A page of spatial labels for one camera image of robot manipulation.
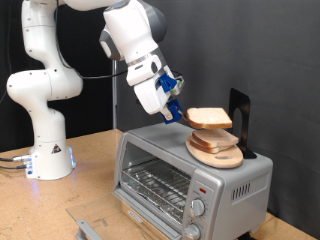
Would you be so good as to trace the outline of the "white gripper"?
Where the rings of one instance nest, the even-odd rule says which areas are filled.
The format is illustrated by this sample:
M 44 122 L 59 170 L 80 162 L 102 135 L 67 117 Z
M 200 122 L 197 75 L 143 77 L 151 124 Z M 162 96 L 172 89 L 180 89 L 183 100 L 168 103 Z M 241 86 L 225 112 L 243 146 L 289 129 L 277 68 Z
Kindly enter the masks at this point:
M 134 85 L 134 92 L 144 110 L 152 115 L 161 113 L 167 121 L 173 119 L 167 103 L 175 87 L 175 79 L 167 66 Z

